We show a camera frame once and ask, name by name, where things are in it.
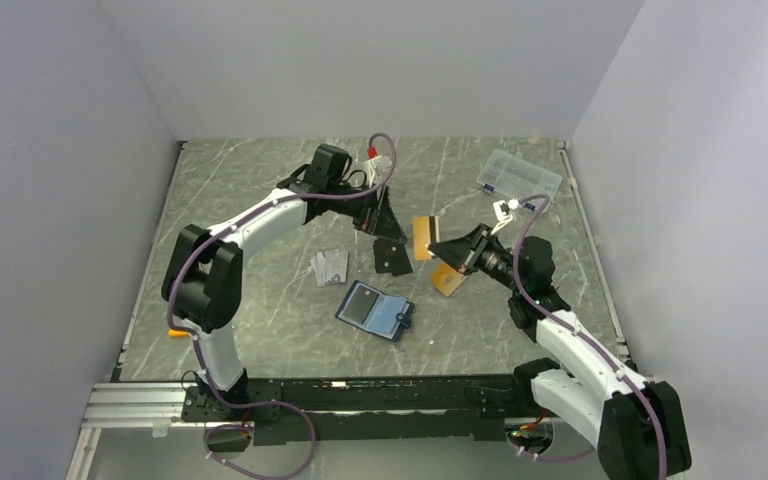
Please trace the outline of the gold magnetic stripe card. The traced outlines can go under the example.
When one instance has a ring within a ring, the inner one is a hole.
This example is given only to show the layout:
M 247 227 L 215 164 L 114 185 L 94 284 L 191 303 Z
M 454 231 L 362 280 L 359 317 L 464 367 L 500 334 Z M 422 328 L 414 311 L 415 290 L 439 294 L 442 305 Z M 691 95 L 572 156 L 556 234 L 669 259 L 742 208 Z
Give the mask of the gold magnetic stripe card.
M 412 220 L 413 251 L 417 261 L 431 260 L 435 254 L 430 246 L 438 241 L 439 226 L 437 217 L 422 216 Z

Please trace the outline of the blue leather card holder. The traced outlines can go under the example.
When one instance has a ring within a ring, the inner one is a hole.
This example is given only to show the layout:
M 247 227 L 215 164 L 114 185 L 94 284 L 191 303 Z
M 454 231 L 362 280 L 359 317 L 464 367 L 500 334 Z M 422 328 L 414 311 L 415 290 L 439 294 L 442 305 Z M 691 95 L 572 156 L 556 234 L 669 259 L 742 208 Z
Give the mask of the blue leather card holder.
M 367 286 L 379 294 L 379 298 L 376 301 L 374 308 L 363 325 L 350 321 L 342 315 L 342 311 L 349 295 L 358 284 Z M 355 280 L 350 285 L 346 296 L 338 307 L 335 313 L 335 318 L 360 331 L 395 343 L 400 340 L 404 331 L 412 326 L 412 315 L 414 310 L 415 304 L 409 301 L 406 297 L 389 295 L 366 283 Z

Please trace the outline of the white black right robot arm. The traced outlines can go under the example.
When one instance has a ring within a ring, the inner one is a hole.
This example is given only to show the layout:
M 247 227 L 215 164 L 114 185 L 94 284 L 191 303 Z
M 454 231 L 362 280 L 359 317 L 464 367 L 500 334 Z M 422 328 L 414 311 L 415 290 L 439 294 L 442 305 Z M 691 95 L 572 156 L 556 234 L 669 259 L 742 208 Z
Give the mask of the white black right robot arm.
M 610 479 L 666 479 L 690 469 L 677 391 L 622 363 L 584 327 L 552 283 L 549 241 L 527 236 L 509 249 L 480 224 L 429 250 L 459 274 L 481 272 L 508 288 L 515 326 L 550 352 L 515 369 L 510 392 L 517 411 L 542 408 L 560 417 L 588 441 Z

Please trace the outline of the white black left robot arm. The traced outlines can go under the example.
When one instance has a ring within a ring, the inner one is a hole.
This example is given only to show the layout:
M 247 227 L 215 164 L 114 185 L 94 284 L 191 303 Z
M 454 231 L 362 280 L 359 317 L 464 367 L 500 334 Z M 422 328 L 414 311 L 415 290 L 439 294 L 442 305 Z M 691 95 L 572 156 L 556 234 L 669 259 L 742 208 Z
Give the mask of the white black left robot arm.
M 178 234 L 161 286 L 166 320 L 189 335 L 208 407 L 224 420 L 239 417 L 248 402 L 248 376 L 231 322 L 242 302 L 243 270 L 261 249 L 326 212 L 343 215 L 368 235 L 401 240 L 404 232 L 389 204 L 387 171 L 354 186 L 352 156 L 329 144 L 317 147 L 260 202 L 235 217 Z

